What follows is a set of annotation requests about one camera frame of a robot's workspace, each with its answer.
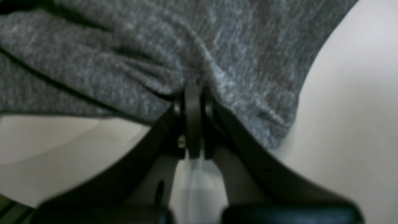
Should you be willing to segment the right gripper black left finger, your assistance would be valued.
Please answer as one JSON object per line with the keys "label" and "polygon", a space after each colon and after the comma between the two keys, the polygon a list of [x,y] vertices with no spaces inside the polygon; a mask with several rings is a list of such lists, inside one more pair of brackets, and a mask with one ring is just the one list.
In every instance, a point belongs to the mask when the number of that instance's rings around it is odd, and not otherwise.
{"label": "right gripper black left finger", "polygon": [[174,224],[169,208],[175,169],[188,155],[189,86],[117,163],[40,205],[36,224]]}

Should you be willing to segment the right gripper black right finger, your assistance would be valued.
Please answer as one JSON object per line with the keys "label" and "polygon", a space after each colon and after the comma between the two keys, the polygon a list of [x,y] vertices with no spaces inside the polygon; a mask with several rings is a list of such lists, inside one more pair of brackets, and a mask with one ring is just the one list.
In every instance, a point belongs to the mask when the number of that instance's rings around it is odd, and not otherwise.
{"label": "right gripper black right finger", "polygon": [[278,162],[208,88],[193,87],[193,157],[221,170],[222,224],[363,224],[354,202]]}

